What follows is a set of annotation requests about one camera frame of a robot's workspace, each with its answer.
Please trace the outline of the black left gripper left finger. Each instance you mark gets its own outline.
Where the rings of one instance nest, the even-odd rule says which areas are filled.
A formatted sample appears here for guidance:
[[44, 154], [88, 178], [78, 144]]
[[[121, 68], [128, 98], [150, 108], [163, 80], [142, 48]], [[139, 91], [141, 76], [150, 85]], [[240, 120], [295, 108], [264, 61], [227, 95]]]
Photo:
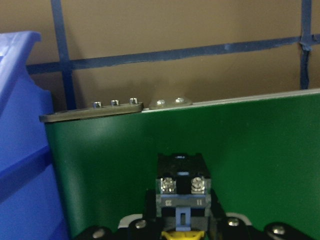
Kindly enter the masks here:
[[157, 218], [156, 192], [148, 189], [145, 194], [144, 218], [146, 220], [146, 232], [148, 240], [160, 238], [160, 221]]

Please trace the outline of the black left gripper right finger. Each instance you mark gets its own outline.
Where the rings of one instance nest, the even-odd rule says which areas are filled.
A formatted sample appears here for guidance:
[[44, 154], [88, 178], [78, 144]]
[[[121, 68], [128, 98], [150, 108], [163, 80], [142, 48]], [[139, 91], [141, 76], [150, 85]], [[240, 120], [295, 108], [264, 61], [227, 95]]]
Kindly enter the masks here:
[[211, 189], [211, 207], [208, 220], [207, 235], [209, 240], [223, 240], [225, 230], [226, 213], [216, 192]]

